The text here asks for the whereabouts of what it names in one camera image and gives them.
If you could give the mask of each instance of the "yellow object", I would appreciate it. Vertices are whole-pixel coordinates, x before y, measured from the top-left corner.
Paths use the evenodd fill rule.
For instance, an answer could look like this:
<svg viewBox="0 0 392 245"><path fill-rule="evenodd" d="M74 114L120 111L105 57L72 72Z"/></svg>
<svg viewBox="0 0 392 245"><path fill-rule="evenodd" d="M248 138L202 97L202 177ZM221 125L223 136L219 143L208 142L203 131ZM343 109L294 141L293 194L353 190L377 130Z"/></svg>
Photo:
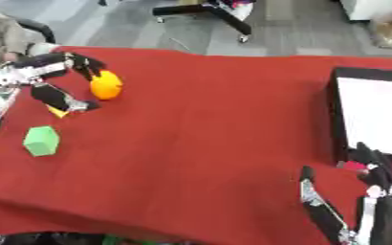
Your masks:
<svg viewBox="0 0 392 245"><path fill-rule="evenodd" d="M91 91L100 100L115 98L121 91L123 83L116 74L109 71L100 71L100 77L93 76Z"/></svg>
<svg viewBox="0 0 392 245"><path fill-rule="evenodd" d="M53 114L55 114L57 117L59 117L60 119L67 116L68 113L70 113L69 111L61 111L59 109L56 109L54 107L51 107L50 105L47 105L47 109L52 112Z"/></svg>

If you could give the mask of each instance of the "black box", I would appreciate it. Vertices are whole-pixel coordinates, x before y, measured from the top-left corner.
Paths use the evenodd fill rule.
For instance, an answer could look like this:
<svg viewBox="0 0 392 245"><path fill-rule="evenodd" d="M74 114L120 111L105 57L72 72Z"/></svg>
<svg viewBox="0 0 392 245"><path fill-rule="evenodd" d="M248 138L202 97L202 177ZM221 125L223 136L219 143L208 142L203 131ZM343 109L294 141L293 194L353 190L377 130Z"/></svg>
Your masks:
<svg viewBox="0 0 392 245"><path fill-rule="evenodd" d="M392 71L337 67L327 86L335 161L352 161L356 142L392 161Z"/></svg>

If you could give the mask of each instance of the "chair wheel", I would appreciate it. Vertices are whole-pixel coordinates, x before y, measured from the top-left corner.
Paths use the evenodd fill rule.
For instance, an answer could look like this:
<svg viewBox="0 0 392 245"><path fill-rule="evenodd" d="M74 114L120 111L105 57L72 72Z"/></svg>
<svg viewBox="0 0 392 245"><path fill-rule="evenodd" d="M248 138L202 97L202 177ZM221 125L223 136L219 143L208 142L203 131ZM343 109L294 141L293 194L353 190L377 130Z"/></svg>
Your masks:
<svg viewBox="0 0 392 245"><path fill-rule="evenodd" d="M164 23L164 19L162 17L157 17L156 22L158 23Z"/></svg>
<svg viewBox="0 0 392 245"><path fill-rule="evenodd" d="M241 34L238 37L238 42L240 42L240 43L246 43L246 42L248 42L248 40L250 40L250 36L246 35L246 34Z"/></svg>

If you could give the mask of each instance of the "white screen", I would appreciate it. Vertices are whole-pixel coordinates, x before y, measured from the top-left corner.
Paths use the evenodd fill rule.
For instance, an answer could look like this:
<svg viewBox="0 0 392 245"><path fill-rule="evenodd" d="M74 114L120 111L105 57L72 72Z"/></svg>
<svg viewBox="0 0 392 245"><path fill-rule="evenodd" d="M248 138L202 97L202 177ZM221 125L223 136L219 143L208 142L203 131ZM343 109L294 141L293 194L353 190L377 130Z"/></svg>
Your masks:
<svg viewBox="0 0 392 245"><path fill-rule="evenodd" d="M392 81L338 78L338 91L349 146L392 154Z"/></svg>

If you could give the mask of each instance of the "white cabinet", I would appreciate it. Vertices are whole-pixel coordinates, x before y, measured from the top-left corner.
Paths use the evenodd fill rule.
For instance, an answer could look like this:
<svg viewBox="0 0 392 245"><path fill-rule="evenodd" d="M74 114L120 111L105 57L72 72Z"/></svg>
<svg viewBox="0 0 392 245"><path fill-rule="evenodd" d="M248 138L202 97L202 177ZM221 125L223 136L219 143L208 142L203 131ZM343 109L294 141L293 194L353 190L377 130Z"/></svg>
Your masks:
<svg viewBox="0 0 392 245"><path fill-rule="evenodd" d="M392 12L392 0L340 0L350 20L369 20L379 13Z"/></svg>

